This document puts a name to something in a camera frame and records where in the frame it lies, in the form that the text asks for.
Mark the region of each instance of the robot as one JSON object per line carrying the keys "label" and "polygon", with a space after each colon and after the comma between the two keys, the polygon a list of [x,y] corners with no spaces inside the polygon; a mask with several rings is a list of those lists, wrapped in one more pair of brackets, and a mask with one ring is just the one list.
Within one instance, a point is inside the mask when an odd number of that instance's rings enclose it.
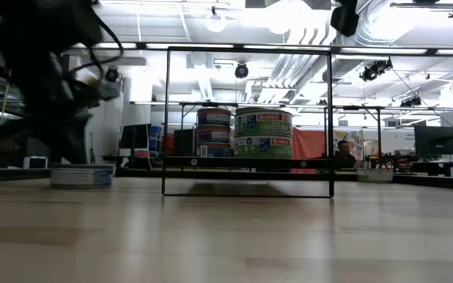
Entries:
{"label": "robot", "polygon": [[[87,109],[119,94],[98,80],[80,82],[76,72],[95,66],[102,78],[102,65],[123,54],[122,44],[96,15],[94,5],[97,1],[0,0],[0,52],[28,114],[1,125],[0,139],[29,132],[56,156],[72,164],[87,163],[85,126],[92,116]],[[101,29],[120,47],[118,57],[107,61],[95,57],[92,49],[102,41]],[[92,63],[64,70],[58,58],[77,43],[89,50]]]}

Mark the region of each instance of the white ceiling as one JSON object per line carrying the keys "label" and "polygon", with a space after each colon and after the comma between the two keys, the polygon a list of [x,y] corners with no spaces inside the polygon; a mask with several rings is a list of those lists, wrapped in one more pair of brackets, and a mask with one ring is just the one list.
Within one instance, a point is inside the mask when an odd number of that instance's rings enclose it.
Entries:
{"label": "white ceiling", "polygon": [[[122,41],[143,42],[239,42],[239,43],[283,43],[289,33],[277,35],[269,29],[269,25],[287,20],[286,13],[271,14],[269,20],[253,20],[255,13],[243,9],[243,1],[229,1],[227,9],[219,8],[218,14],[226,16],[226,27],[221,32],[212,32],[206,28],[206,16],[210,13],[210,5],[188,6],[157,5],[157,4],[116,4],[118,0],[105,2],[98,10],[101,18],[110,26]],[[395,25],[402,18],[394,19]],[[453,19],[447,17],[447,12],[431,13],[430,17],[422,17],[413,29],[393,43],[394,46],[453,46]],[[126,53],[127,57],[144,57],[147,68],[155,80],[153,94],[158,99],[163,98],[166,76],[166,53],[157,51],[142,51]],[[236,79],[234,66],[221,66],[209,71],[213,89],[243,90],[249,79],[263,79],[270,76],[278,60],[278,55],[253,53],[214,53],[217,59],[245,61],[249,67],[248,79]],[[435,57],[393,57],[394,69],[403,77],[404,82],[411,88],[425,85],[442,75],[453,73],[453,58]],[[388,103],[389,98],[407,92],[407,86],[393,72],[381,76],[380,79],[363,86],[356,78],[357,72],[351,72],[343,83],[334,88],[336,101],[344,104],[361,101],[362,97],[377,98],[376,102]],[[171,57],[170,93],[189,94],[198,88],[198,74],[194,69],[186,68],[186,54],[173,53]],[[322,84],[311,83],[307,91],[322,89]],[[439,90],[427,90],[426,95],[433,97]]]}

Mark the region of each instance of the orange partition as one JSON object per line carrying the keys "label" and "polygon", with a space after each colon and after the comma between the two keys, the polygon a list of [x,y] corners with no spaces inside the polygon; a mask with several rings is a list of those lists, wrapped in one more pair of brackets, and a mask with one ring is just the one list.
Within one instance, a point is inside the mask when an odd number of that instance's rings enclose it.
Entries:
{"label": "orange partition", "polygon": [[[324,130],[299,130],[293,128],[293,159],[311,159],[325,152]],[[292,173],[315,173],[314,169],[292,169]]]}

